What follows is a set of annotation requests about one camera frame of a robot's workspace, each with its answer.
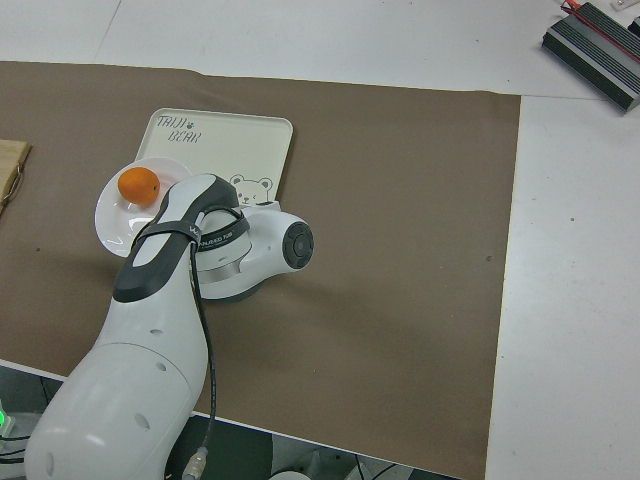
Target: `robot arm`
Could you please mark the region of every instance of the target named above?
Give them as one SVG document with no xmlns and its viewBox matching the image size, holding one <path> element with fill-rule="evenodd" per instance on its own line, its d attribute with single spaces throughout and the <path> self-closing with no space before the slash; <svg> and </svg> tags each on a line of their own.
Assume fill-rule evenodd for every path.
<svg viewBox="0 0 640 480">
<path fill-rule="evenodd" d="M 96 343 L 29 440 L 28 480 L 164 478 L 207 367 L 192 243 L 200 232 L 201 247 L 225 237 L 197 254 L 206 298 L 241 296 L 268 276 L 302 268 L 311 256 L 313 239 L 300 233 L 301 225 L 308 229 L 300 219 L 279 212 L 277 204 L 245 211 L 246 220 L 235 189 L 214 175 L 171 188 L 116 278 Z M 297 261 L 287 260 L 292 236 L 305 260 L 298 254 Z"/>
</svg>

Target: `brown paper sheet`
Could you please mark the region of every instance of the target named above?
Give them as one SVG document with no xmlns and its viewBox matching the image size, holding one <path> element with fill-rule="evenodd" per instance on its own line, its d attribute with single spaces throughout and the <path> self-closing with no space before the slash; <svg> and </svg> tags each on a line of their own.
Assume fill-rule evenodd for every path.
<svg viewBox="0 0 640 480">
<path fill-rule="evenodd" d="M 0 136 L 34 145 L 0 217 L 0 356 L 68 375 L 121 258 L 96 200 L 160 107 L 294 125 L 279 199 L 309 268 L 209 305 L 222 418 L 484 476 L 520 99 L 188 71 L 0 63 Z M 206 391 L 198 408 L 206 411 Z"/>
</svg>

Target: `white table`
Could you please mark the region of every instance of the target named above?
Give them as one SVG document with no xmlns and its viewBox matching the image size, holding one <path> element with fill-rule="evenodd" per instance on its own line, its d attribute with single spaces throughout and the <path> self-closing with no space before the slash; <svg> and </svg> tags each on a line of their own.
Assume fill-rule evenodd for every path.
<svg viewBox="0 0 640 480">
<path fill-rule="evenodd" d="M 636 479 L 640 108 L 541 51 L 559 3 L 3 0 L 0 59 L 524 95 L 486 478 Z"/>
</svg>

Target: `orange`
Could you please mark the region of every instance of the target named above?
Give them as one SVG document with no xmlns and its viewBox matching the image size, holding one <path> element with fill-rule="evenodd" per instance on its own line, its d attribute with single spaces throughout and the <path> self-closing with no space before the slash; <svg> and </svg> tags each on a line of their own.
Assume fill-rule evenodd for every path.
<svg viewBox="0 0 640 480">
<path fill-rule="evenodd" d="M 118 190 L 125 200 L 136 205 L 151 205 L 160 193 L 160 180 L 148 168 L 133 167 L 118 178 Z"/>
</svg>

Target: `white tray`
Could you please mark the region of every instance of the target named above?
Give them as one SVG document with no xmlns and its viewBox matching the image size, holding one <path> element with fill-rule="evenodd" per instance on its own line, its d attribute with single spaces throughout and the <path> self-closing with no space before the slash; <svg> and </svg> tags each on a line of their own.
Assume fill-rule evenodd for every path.
<svg viewBox="0 0 640 480">
<path fill-rule="evenodd" d="M 276 199 L 293 126 L 285 118 L 162 108 L 150 118 L 136 161 L 166 157 L 228 180 L 239 201 Z"/>
</svg>

